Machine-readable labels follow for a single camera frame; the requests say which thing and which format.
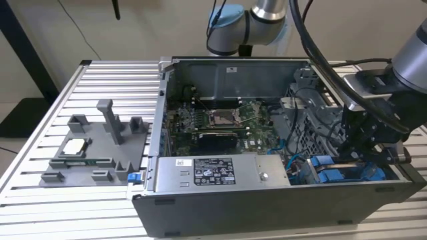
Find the screw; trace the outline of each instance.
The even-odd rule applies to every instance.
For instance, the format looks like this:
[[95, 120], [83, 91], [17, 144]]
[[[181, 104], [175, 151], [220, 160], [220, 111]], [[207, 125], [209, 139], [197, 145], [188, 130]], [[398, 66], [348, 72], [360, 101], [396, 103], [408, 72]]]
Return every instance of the screw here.
[[355, 151], [351, 153], [351, 157], [352, 157], [353, 159], [357, 158], [357, 153], [356, 153]]

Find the computer chassis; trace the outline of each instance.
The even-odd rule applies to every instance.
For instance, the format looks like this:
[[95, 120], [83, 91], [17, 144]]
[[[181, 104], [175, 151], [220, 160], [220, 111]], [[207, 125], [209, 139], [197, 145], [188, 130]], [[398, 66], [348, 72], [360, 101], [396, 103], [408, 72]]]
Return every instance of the computer chassis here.
[[175, 57], [159, 67], [132, 197], [148, 236], [356, 224], [426, 186], [410, 164], [336, 164], [343, 101], [305, 59]]

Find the green circuit board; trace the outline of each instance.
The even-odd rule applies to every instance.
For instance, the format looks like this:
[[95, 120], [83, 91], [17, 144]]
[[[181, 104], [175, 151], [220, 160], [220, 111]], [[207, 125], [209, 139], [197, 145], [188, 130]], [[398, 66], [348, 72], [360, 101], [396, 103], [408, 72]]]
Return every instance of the green circuit board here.
[[221, 155], [241, 153], [264, 155], [268, 150], [279, 147], [273, 122], [269, 119], [267, 106], [260, 101], [244, 101], [241, 106], [233, 109], [191, 110], [180, 106], [169, 111], [168, 115], [173, 156], [217, 155], [217, 152], [193, 151], [199, 135], [212, 132], [237, 135], [236, 146], [220, 152]]

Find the circuit board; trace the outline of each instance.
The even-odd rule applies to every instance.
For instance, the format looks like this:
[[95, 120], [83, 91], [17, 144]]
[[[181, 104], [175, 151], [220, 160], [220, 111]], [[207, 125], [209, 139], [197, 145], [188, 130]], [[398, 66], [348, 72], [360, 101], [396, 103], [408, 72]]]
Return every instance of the circuit board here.
[[[167, 115], [172, 156], [265, 155], [279, 146], [273, 122], [260, 101], [243, 101], [237, 108], [227, 109], [195, 109], [183, 103]], [[225, 147], [219, 152], [219, 146], [212, 144], [213, 149], [200, 149], [200, 138], [208, 135], [227, 138], [235, 147]]]

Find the white sticker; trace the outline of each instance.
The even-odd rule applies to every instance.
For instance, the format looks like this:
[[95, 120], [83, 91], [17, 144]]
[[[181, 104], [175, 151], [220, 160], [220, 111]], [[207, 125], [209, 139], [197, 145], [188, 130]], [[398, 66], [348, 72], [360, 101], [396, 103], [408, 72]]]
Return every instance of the white sticker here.
[[237, 67], [232, 66], [232, 67], [227, 67], [227, 73], [236, 73], [237, 72]]
[[191, 167], [193, 164], [192, 159], [176, 159], [176, 166], [177, 167]]

